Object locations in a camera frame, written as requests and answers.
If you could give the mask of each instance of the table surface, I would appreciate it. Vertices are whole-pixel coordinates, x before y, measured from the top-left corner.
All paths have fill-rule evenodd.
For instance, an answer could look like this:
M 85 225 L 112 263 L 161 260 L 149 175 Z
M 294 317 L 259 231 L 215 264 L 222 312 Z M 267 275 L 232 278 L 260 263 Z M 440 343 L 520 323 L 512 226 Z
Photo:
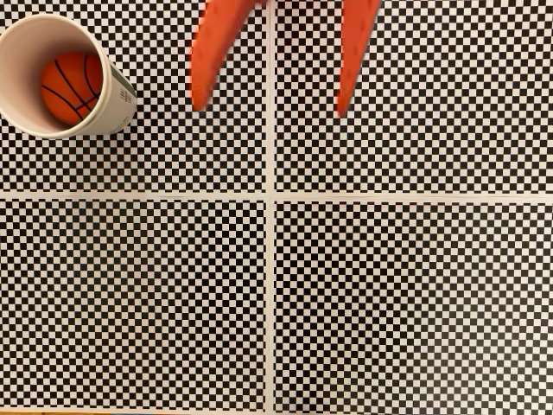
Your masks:
M 340 7 L 257 6 L 192 112 L 203 1 L 4 0 L 138 112 L 0 120 L 0 408 L 553 413 L 553 4 L 383 0 L 345 119 Z

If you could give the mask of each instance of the paper cup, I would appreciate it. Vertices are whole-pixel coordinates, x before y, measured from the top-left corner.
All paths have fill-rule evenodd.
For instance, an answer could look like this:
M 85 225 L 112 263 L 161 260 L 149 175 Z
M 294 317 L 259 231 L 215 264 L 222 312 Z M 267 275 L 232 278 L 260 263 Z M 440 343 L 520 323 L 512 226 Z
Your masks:
M 54 118 L 41 96 L 42 70 L 66 52 L 97 55 L 103 75 L 96 106 L 71 128 Z M 34 15 L 0 35 L 0 113 L 19 130 L 43 138 L 112 134 L 129 125 L 136 111 L 135 89 L 94 36 L 73 20 Z

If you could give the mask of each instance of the checkerboard pattern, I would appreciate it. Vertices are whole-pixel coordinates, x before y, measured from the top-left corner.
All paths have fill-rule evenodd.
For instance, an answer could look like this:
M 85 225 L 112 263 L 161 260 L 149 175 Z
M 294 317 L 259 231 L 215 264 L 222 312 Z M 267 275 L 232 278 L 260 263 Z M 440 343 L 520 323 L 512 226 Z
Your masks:
M 278 203 L 276 408 L 551 414 L 553 207 Z
M 550 0 L 383 0 L 347 118 L 340 0 L 276 7 L 276 189 L 553 191 Z
M 138 93 L 130 128 L 48 141 L 0 120 L 0 190 L 260 191 L 267 65 L 261 6 L 224 65 L 212 104 L 192 112 L 189 52 L 203 0 L 3 0 L 0 32 L 48 12 L 94 33 Z
M 262 410 L 264 203 L 0 201 L 0 407 Z

